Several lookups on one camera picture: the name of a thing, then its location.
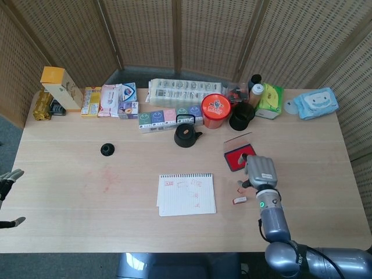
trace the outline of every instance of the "red canister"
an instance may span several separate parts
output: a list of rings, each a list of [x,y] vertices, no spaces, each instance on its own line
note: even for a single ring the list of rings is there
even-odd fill
[[[228,99],[221,94],[210,94],[203,99],[202,112],[204,125],[215,129],[222,125],[231,111]]]

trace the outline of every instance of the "wooden table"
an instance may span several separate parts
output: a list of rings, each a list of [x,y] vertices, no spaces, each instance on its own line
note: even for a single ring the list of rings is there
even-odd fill
[[[286,90],[290,99],[306,90]],[[138,90],[142,112],[146,90]],[[3,203],[1,220],[26,216],[0,230],[0,252],[253,252],[264,251],[255,191],[233,205],[237,180],[223,157],[223,142],[251,131],[258,155],[271,157],[278,174],[292,238],[309,246],[367,249],[371,234],[336,114],[299,120],[283,112],[256,117],[244,132],[224,123],[188,149],[174,130],[141,134],[138,121],[83,119],[79,113],[35,121],[28,116],[15,168],[26,173]],[[104,157],[102,144],[115,153]],[[159,217],[163,173],[210,172],[217,214]]]

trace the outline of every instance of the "paper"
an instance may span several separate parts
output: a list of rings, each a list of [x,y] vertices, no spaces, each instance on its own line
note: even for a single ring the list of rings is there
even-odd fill
[[[165,174],[159,176],[160,216],[208,214],[216,212],[211,173]]]

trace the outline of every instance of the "black teapot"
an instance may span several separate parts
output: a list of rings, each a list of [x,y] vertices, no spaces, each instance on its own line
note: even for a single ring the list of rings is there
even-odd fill
[[[194,118],[195,124],[195,116],[194,115],[177,115],[176,116],[176,123],[178,123],[179,116],[192,116]],[[183,123],[177,126],[176,132],[174,133],[174,141],[180,147],[191,147],[196,143],[196,140],[202,135],[202,132],[195,132],[195,128],[193,124]]]

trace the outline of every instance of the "woven partition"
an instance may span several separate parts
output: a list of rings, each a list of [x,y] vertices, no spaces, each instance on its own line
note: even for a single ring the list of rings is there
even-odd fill
[[[361,163],[352,163],[352,167],[372,232],[372,159]]]
[[[58,65],[79,87],[102,85],[116,70],[93,1],[12,0]]]
[[[173,67],[171,0],[104,0],[125,65]]]
[[[0,115],[23,127],[44,61],[0,9]]]
[[[182,0],[182,68],[232,79],[255,0]]]
[[[337,95],[337,113],[349,157],[372,152],[372,32],[326,79]]]
[[[241,80],[261,74],[285,88],[304,87],[332,57],[372,1],[270,1]]]

